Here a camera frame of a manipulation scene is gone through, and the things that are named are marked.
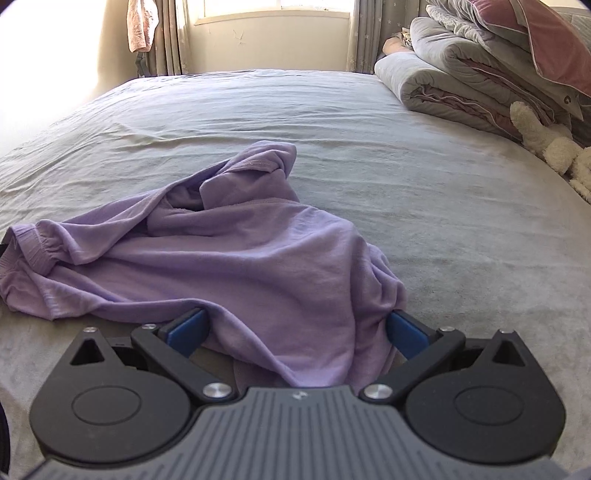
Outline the folded grey quilt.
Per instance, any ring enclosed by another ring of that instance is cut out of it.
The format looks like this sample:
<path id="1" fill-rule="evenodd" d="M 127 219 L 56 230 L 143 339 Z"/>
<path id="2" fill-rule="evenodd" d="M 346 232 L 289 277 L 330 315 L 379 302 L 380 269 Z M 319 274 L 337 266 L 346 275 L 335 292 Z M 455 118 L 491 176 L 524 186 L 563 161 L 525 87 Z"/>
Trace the folded grey quilt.
<path id="1" fill-rule="evenodd" d="M 543 125 L 589 146 L 590 94 L 539 76 L 528 51 L 477 23 L 470 2 L 428 2 L 398 50 L 376 63 L 377 77 L 412 111 L 518 141 L 510 106 L 523 102 Z M 589 15 L 555 11 L 590 50 Z"/>

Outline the pink hanging towel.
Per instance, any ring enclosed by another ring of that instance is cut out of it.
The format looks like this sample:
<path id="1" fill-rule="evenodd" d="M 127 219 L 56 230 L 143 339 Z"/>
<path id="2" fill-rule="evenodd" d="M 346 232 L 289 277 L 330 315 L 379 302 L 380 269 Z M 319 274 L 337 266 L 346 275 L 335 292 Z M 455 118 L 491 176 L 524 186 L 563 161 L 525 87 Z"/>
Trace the pink hanging towel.
<path id="1" fill-rule="evenodd" d="M 153 0 L 129 0 L 126 25 L 128 48 L 131 53 L 146 53 L 151 49 L 158 11 Z"/>

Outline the purple garment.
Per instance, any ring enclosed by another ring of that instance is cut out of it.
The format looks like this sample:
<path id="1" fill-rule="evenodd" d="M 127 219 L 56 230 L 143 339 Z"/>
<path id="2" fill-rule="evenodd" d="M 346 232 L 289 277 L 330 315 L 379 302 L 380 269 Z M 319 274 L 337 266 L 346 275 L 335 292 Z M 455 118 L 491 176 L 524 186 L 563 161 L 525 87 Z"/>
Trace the purple garment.
<path id="1" fill-rule="evenodd" d="M 164 323 L 201 308 L 206 346 L 233 359 L 240 388 L 361 389 L 392 365 L 385 321 L 406 290 L 352 222 L 298 200 L 296 155 L 259 142 L 160 190 L 12 226 L 2 299 L 47 320 Z"/>

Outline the grey curtain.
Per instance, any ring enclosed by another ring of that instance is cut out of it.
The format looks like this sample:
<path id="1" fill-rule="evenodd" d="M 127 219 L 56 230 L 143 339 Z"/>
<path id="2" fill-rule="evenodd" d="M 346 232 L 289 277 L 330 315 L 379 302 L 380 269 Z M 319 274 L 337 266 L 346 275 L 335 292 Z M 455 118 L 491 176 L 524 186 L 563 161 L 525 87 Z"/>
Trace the grey curtain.
<path id="1" fill-rule="evenodd" d="M 424 0 L 355 0 L 349 16 L 346 70 L 373 74 L 387 39 L 426 15 Z"/>

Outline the pink grey pillow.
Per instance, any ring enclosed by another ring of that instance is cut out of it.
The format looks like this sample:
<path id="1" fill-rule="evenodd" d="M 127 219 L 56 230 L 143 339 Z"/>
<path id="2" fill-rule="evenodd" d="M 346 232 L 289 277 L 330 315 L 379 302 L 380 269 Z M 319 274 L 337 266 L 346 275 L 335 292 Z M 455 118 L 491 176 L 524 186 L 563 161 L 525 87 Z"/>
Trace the pink grey pillow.
<path id="1" fill-rule="evenodd" d="M 471 1 L 485 29 L 528 51 L 539 76 L 590 94 L 590 50 L 574 28 L 541 1 Z"/>

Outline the grey bed sheet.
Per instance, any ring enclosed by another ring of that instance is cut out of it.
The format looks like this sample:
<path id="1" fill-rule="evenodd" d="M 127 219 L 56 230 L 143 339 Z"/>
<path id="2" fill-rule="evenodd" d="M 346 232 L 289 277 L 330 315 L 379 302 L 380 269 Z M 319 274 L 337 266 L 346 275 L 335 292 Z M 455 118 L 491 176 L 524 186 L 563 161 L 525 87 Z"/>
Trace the grey bed sheet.
<path id="1" fill-rule="evenodd" d="M 516 330 L 559 391 L 556 460 L 590 463 L 590 207 L 520 145 L 406 110 L 376 77 L 255 70 L 137 79 L 80 105 L 1 84 L 1 224 L 65 220 L 259 140 L 291 185 L 389 258 L 419 320 Z"/>

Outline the white plush toy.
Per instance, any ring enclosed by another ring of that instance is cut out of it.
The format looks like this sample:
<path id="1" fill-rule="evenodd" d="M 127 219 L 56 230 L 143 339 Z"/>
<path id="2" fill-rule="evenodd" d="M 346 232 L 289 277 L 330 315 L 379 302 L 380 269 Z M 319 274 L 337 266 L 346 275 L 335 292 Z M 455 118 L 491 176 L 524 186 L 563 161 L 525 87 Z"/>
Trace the white plush toy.
<path id="1" fill-rule="evenodd" d="M 558 125 L 544 126 L 523 102 L 510 106 L 510 120 L 526 150 L 542 159 L 587 202 L 590 202 L 590 148 L 579 146 Z"/>

